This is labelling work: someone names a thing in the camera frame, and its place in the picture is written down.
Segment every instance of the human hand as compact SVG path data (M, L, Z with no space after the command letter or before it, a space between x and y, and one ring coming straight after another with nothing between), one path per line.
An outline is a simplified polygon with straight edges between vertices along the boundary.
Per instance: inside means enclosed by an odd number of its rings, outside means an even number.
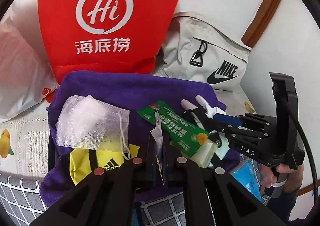
M288 173L287 181L282 188L283 192L292 193L301 186L303 179L303 169L303 164L299 166L298 170L290 169L289 166L285 164L280 164L276 167L276 170L279 173ZM260 164L259 171L261 177L260 184L262 186L270 188L272 183L276 183L277 177L273 174L273 171L270 167Z

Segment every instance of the white speech bubble logo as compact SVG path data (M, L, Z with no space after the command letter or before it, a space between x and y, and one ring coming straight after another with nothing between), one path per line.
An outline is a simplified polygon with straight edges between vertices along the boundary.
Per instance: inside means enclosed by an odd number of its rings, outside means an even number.
M130 19L132 12L133 12L133 0L125 0L126 3L126 11L125 14L122 18L122 20L113 28L105 31L104 29L95 29L91 26L89 26L83 19L82 16L82 7L84 5L86 0L79 0L77 3L77 7L76 7L76 19L78 24L80 25L80 27L82 27L85 31L92 33L92 34L96 34L96 35L104 35L104 34L109 34L112 33L114 31L117 31L119 28L123 27L128 20Z

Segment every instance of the blue package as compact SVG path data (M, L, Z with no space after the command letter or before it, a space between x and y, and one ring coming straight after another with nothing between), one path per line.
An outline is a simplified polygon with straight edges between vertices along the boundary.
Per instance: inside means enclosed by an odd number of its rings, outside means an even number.
M259 184L250 159L248 159L238 171L233 173L233 177L259 201L262 201L259 191Z

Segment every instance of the wooden molding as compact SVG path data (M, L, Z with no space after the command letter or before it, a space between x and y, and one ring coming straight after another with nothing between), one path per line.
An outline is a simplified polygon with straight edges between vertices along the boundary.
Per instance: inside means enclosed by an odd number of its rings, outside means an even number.
M317 186L320 186L320 179L317 181ZM313 183L308 185L308 186L306 186L306 187L301 188L298 191L297 196L303 195L303 194L311 192L311 191L313 191Z
M255 46L275 14L280 1L281 0L262 1L256 16L241 38L245 45L251 48Z

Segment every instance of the light green packaging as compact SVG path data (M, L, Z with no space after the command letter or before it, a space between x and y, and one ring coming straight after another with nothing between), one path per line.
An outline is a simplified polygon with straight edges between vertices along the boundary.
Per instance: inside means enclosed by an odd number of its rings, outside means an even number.
M169 133L177 148L187 157L192 157L207 141L208 132L185 121L163 101L157 101L137 113L145 120L155 124L155 109L159 112L162 129Z

